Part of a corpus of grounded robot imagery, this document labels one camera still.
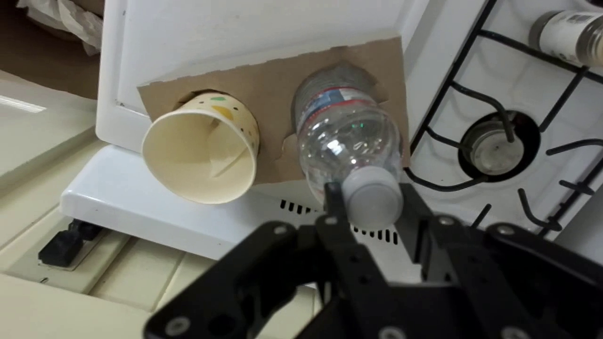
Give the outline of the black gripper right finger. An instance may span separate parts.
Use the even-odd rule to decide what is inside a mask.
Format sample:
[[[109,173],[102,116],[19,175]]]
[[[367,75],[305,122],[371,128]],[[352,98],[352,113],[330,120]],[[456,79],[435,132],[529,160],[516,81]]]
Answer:
[[[467,299],[473,324],[490,339],[503,329],[527,339],[601,339],[603,265],[512,224],[465,226],[428,207],[401,182],[396,229],[424,282]]]

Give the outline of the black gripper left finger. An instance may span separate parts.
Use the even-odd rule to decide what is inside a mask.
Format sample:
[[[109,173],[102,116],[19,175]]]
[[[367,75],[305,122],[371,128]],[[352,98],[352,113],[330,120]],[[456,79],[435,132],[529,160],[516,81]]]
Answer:
[[[365,245],[354,239],[343,186],[326,184],[324,213],[313,224],[267,220],[154,310],[143,339],[254,339],[299,284],[314,282],[326,305],[339,303],[356,335],[388,282]]]

